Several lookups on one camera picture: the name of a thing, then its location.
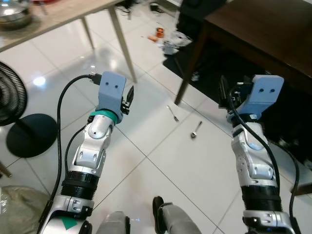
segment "electric fan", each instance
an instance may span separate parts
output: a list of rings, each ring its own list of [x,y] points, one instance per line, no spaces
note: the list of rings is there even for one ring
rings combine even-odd
[[[57,137],[55,120],[44,114],[20,119],[26,109],[27,93],[19,76],[0,62],[0,126],[15,123],[6,138],[8,150],[18,157],[37,156]]]

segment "metal pot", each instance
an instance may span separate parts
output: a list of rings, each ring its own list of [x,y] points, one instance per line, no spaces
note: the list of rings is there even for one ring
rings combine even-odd
[[[31,0],[0,0],[0,27],[18,29],[32,21]]]

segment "black power cord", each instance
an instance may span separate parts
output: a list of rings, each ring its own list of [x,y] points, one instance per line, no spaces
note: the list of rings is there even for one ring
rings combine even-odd
[[[272,162],[274,171],[275,171],[275,177],[276,177],[276,183],[277,183],[277,191],[279,194],[279,190],[280,190],[280,178],[279,178],[279,171],[278,171],[278,167],[277,167],[277,162],[275,160],[275,157],[271,151],[271,149],[269,148],[268,144],[261,138],[258,136],[257,133],[255,133],[245,122],[244,120],[239,116],[239,113],[237,112],[236,108],[234,107],[234,103],[233,103],[233,99],[232,99],[232,93],[235,90],[238,90],[243,86],[243,84],[237,84],[236,86],[234,86],[228,95],[228,102],[230,104],[230,108],[233,112],[233,114],[235,115],[235,117],[237,118],[237,120],[239,121],[239,123],[251,134],[253,135],[254,138],[256,138],[262,145],[263,147],[267,150],[268,155],[270,157],[270,160]]]
[[[58,134],[57,134],[57,138],[58,138],[58,176],[54,185],[54,189],[51,193],[50,196],[50,201],[54,200],[55,194],[57,193],[58,187],[59,187],[59,182],[60,182],[60,177],[62,174],[62,147],[61,147],[61,139],[60,139],[60,108],[62,105],[62,100],[63,97],[67,91],[67,89],[73,84],[75,83],[77,80],[83,79],[83,78],[92,78],[93,75],[82,75],[79,77],[76,77],[74,79],[72,79],[63,89],[62,93],[59,96],[58,99],[58,110],[57,110],[57,127],[58,127]]]
[[[65,151],[65,159],[64,159],[64,164],[65,164],[65,176],[67,176],[68,173],[68,162],[67,162],[67,158],[68,158],[68,151],[70,148],[70,145],[72,144],[73,140],[75,139],[75,137],[86,127],[86,125],[84,125],[82,128],[80,128],[77,132],[75,132],[75,134],[72,136],[72,138],[70,139],[67,147],[66,147],[66,151]]]
[[[289,216],[290,216],[290,220],[292,223],[292,228],[294,229],[295,233],[301,234],[297,220],[293,216],[293,201],[294,201],[295,194],[297,193],[299,180],[300,180],[300,170],[299,170],[298,162],[297,162],[296,158],[293,156],[293,154],[288,149],[286,149],[285,147],[275,143],[272,140],[269,140],[269,142],[272,143],[273,145],[276,145],[277,147],[281,148],[282,150],[284,150],[292,158],[292,161],[293,161],[293,164],[294,164],[294,167],[296,170],[296,175],[295,175],[295,180],[294,180],[294,184],[293,184],[291,199],[289,201]]]

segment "floor tile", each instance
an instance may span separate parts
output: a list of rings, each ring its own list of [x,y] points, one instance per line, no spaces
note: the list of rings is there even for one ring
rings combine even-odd
[[[62,172],[64,172],[64,153],[63,151],[62,157]],[[46,188],[49,194],[53,191],[57,174],[58,174],[58,144],[57,140],[53,143],[53,145],[43,152],[41,155],[36,157],[30,157],[26,159],[34,172],[38,175],[42,184]]]
[[[136,78],[140,78],[145,72],[133,64]],[[132,76],[128,69],[123,54],[109,44],[99,46],[95,51],[89,52],[79,58],[59,67],[61,72],[68,78],[73,79],[80,75],[96,72],[102,74],[105,71],[112,71],[124,75],[127,78],[126,85],[132,81]],[[80,80],[75,86],[85,94],[94,104],[98,105],[98,88],[88,79]]]
[[[227,111],[219,109],[218,103],[206,97],[205,101],[196,110],[226,134],[232,136],[232,125],[226,120]]]
[[[191,139],[190,133],[200,121],[197,137]],[[197,112],[149,158],[215,224],[239,189],[231,138]]]
[[[53,71],[28,83],[28,105],[24,115],[43,113],[56,119],[59,96],[68,82],[59,71]],[[75,86],[70,87],[61,105],[61,127],[67,126],[93,107]]]
[[[289,183],[284,177],[281,177],[280,196],[282,199],[283,209],[286,212],[289,210],[288,206],[291,197],[291,187],[292,184]],[[219,224],[219,228],[225,234],[242,234],[247,230],[242,222],[244,203],[241,195],[241,192],[239,192],[238,196],[236,196],[234,202]],[[310,233],[312,228],[312,199],[306,195],[296,197],[293,203],[293,213],[297,218],[301,233]]]
[[[134,8],[131,13],[131,19],[128,19],[128,14],[116,9],[116,14],[123,33],[130,32],[140,25],[145,24],[148,18],[144,18],[144,12]],[[106,41],[111,41],[117,38],[115,29],[108,10],[102,10],[87,16],[89,27]]]
[[[5,166],[9,166],[13,162],[19,159],[19,157],[14,156],[9,152],[6,147],[6,136],[10,130],[11,126],[0,127],[0,162]]]
[[[115,128],[111,145],[106,152],[103,173],[97,185],[95,205],[97,206],[144,158],[144,154]]]
[[[165,60],[162,49],[147,38],[154,34],[155,28],[144,24],[124,35],[132,61],[146,72]],[[121,51],[117,39],[110,43]]]
[[[55,69],[54,65],[28,41],[1,52],[0,61],[11,67],[25,84]]]
[[[224,234],[220,229],[216,228],[214,234]]]
[[[47,191],[24,158],[13,163],[8,167],[8,170],[11,172],[12,176],[9,178],[3,176],[0,179],[0,186],[27,186],[47,194]]]
[[[123,211],[131,219],[131,233],[154,234],[152,201],[157,195],[180,206],[203,234],[212,234],[215,225],[200,212],[157,168],[145,159],[107,198],[88,220],[96,231],[103,219]]]
[[[149,71],[149,74],[174,94],[178,93],[182,79],[166,68],[162,63],[158,64],[155,68]],[[193,108],[196,108],[206,98],[207,97],[203,93],[198,91],[193,86],[188,85],[182,100]]]
[[[92,31],[91,37],[95,48],[105,43]],[[92,50],[82,22],[79,19],[30,41],[55,66],[61,66]]]
[[[175,95],[145,74],[135,84],[134,100],[130,113],[118,128],[145,155],[148,155],[193,109],[185,103],[173,104]],[[178,118],[175,122],[169,105]]]
[[[278,146],[269,143],[269,146],[272,150],[272,153],[276,159],[279,173],[284,176],[290,183],[294,183],[295,179],[295,167],[293,164],[293,160],[288,155],[287,152],[279,148]],[[300,170],[300,181],[299,184],[304,184],[308,182],[312,182],[312,172],[298,162],[299,170]]]

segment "wooden table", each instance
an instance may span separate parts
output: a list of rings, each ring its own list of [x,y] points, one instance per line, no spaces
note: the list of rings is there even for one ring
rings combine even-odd
[[[15,31],[0,29],[0,52],[78,19],[81,19],[91,46],[94,48],[85,16],[107,8],[133,80],[137,82],[130,54],[114,8],[114,5],[121,1],[60,0],[45,6],[47,15],[44,14],[40,6],[34,5],[34,20],[31,24]]]
[[[312,5],[303,0],[234,0],[204,20],[175,104],[182,100],[206,39],[312,94]]]

